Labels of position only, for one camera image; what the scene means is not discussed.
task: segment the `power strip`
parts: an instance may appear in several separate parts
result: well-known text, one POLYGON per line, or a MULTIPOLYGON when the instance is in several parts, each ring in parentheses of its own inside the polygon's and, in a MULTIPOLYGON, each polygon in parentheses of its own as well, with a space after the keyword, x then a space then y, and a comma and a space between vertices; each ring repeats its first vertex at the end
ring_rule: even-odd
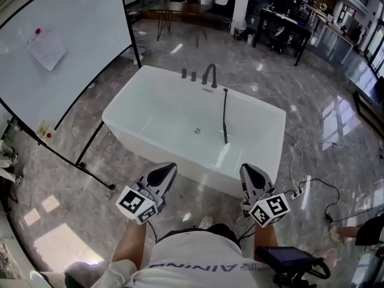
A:
POLYGON ((297 199, 300 195, 302 195, 304 192, 305 192, 305 188, 302 189, 302 190, 297 191, 296 193, 293 193, 293 194, 290 196, 290 199, 295 200, 295 199, 297 199))

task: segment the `white t-shirt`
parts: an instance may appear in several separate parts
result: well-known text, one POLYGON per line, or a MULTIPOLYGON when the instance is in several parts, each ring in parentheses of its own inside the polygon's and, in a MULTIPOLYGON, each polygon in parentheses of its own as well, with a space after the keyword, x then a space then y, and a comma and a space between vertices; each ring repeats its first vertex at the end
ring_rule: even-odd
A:
POLYGON ((187 232, 161 240, 153 248, 149 265, 111 263, 92 288, 258 288, 270 287, 274 272, 244 258, 232 241, 209 232, 187 232))

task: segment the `white pillar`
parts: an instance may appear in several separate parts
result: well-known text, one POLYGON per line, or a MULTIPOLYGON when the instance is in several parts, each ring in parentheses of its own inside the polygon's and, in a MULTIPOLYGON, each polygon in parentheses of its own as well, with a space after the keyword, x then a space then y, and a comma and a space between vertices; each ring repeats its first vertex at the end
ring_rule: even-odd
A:
POLYGON ((242 26, 245 21, 245 13, 247 12, 248 0, 236 0, 235 9, 233 11, 232 24, 230 33, 233 34, 235 26, 242 26))

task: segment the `black hose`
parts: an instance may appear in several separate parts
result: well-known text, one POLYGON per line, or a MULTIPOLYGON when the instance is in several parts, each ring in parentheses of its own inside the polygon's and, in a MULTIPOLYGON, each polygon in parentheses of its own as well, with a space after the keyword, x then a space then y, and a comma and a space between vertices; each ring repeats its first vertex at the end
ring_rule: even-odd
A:
POLYGON ((228 89, 224 88, 223 91, 226 93, 226 95, 224 97, 223 131, 224 131, 224 141, 227 144, 228 143, 228 137, 227 137, 227 126, 226 126, 226 106, 227 106, 227 92, 228 92, 228 89))

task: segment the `person's arm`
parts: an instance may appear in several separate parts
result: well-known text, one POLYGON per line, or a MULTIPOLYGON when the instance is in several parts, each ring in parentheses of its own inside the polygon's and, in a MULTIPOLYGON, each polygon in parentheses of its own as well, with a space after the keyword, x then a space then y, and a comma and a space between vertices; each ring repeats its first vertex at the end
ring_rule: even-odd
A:
POLYGON ((258 246, 278 247, 275 228, 273 225, 261 228, 258 224, 256 224, 256 228, 254 229, 254 259, 258 262, 264 262, 259 256, 256 255, 256 248, 258 246))
POLYGON ((130 220, 112 255, 111 262, 127 259, 136 265, 137 270, 140 270, 143 260, 145 232, 146 223, 138 225, 130 220))

